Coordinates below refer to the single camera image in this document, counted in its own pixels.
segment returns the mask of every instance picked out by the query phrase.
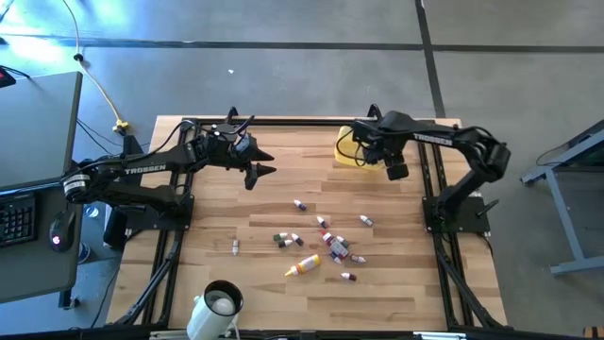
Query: black mouse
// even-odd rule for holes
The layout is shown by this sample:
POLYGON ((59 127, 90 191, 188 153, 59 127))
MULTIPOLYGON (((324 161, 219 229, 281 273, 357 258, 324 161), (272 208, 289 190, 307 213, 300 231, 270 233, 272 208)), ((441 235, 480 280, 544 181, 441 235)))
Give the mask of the black mouse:
POLYGON ((69 250, 74 243, 75 226, 75 212, 59 212, 50 224, 50 247, 56 252, 69 250))

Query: gray floor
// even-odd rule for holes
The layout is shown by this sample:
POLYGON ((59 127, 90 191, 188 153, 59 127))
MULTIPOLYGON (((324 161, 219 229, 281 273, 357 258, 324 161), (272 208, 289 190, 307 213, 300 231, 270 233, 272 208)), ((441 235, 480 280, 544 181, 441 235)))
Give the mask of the gray floor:
MULTIPOLYGON (((69 3, 84 37, 421 43, 412 0, 69 3)), ((434 43, 604 43, 599 0, 424 3, 434 43)), ((60 1, 51 0, 15 0, 0 24, 0 36, 6 33, 74 37, 69 13, 60 1)), ((35 76, 76 68, 73 47, 3 37, 10 45, 0 45, 0 60, 10 67, 35 76)), ((241 113, 259 115, 362 116, 377 102, 385 111, 413 117, 435 114, 423 52, 86 48, 84 55, 142 143, 149 140, 158 114, 226 113, 233 105, 241 113)), ((483 188, 486 196, 501 200, 490 219, 510 325, 574 335, 584 326, 602 325, 604 271, 560 278, 549 274, 550 265, 571 260, 562 224, 547 187, 524 188, 518 178, 543 151, 602 119, 604 55, 437 53, 435 60, 447 117, 488 128, 512 150, 506 177, 483 188)), ((88 79, 79 116, 110 136, 114 119, 88 79)), ((81 131, 76 141, 77 158, 103 154, 81 131)), ((597 219, 592 221, 596 223, 583 223, 597 225, 597 219)), ((100 228, 91 223, 83 237, 100 258, 114 257, 98 242, 100 228)), ((604 250, 598 248, 602 229, 578 228, 592 241, 590 253, 604 250)), ((0 314, 7 315, 0 318, 0 333, 89 327, 116 264, 110 260, 81 266, 75 291, 84 297, 83 308, 59 311, 54 308, 56 295, 0 305, 0 314)))

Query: wooden table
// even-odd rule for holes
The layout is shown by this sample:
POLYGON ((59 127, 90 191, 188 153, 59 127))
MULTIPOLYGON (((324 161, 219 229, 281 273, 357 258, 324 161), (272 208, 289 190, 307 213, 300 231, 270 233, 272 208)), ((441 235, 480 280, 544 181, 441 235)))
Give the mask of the wooden table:
MULTIPOLYGON (((181 118, 158 117, 151 149, 165 140, 181 118)), ((439 119, 437 123, 452 125, 459 120, 439 119)), ((193 297, 209 282, 228 280, 243 293, 239 327, 244 330, 444 330, 434 247, 424 232, 421 213, 424 186, 417 145, 408 143, 404 150, 409 177, 389 181, 385 171, 360 170, 334 161, 337 127, 251 127, 249 131, 260 148, 275 157, 265 164, 277 171, 260 178, 253 191, 244 189, 243 174, 237 171, 206 167, 194 176, 193 221, 180 255, 170 328, 186 327, 193 297), (299 211, 294 199, 308 209, 299 211), (321 239, 317 214, 329 222, 331 233, 342 235, 351 251, 364 256, 367 263, 335 264, 321 239), (363 225, 360 214, 370 216, 375 225, 363 225), (272 235, 279 232, 298 234, 304 246, 277 248, 272 235), (237 256, 231 252, 235 238, 240 240, 237 256), (314 253, 321 256, 319 268, 303 276, 284 277, 290 266, 314 253), (344 281, 342 272, 359 279, 344 281)), ((176 139, 168 146, 175 145, 176 139)), ((468 166, 458 151, 442 150, 447 180, 455 183, 468 166)), ((153 174, 144 177, 143 185, 154 187, 168 181, 168 173, 153 174)), ((433 186, 438 193, 436 183, 433 186)), ((147 284, 158 234, 144 231, 126 245, 108 322, 123 315, 147 284)), ((459 240, 468 284, 493 317, 505 324, 488 247, 474 234, 460 234, 459 240)), ((162 292, 161 286, 154 315, 159 314, 162 292)), ((452 296, 461 320, 454 288, 452 296)))

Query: computer monitor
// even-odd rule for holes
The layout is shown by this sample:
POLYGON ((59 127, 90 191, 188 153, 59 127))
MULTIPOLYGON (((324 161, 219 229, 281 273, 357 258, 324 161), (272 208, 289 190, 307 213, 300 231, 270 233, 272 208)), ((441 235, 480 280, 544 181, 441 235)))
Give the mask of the computer monitor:
POLYGON ((72 161, 79 72, 0 89, 0 193, 57 183, 72 161))

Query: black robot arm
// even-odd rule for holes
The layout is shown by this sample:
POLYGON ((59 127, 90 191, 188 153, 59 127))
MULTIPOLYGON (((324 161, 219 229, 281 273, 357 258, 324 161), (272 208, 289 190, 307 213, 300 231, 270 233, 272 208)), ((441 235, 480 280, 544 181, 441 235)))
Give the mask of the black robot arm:
POLYGON ((375 122, 355 121, 352 132, 352 140, 362 147, 363 160, 369 164, 384 160, 390 180, 409 175, 402 152, 409 140, 458 149, 470 165, 470 172, 438 197, 435 209, 442 218, 455 214, 483 183, 501 179, 510 158, 506 145, 482 127, 441 126, 415 121, 397 111, 390 111, 375 122))
MULTIPOLYGON (((252 190, 259 177, 276 169, 253 163, 272 161, 274 158, 260 150, 256 139, 245 132, 248 124, 246 122, 239 127, 227 123, 213 125, 211 129, 203 129, 204 133, 191 141, 165 152, 152 151, 143 155, 104 157, 97 161, 81 162, 62 181, 65 196, 68 201, 78 204, 103 201, 111 206, 148 205, 159 213, 178 213, 182 197, 187 193, 178 195, 175 188, 167 185, 145 188, 115 180, 161 171, 195 173, 207 165, 245 172, 245 188, 252 190)), ((184 125, 193 123, 183 121, 174 131, 184 125)))

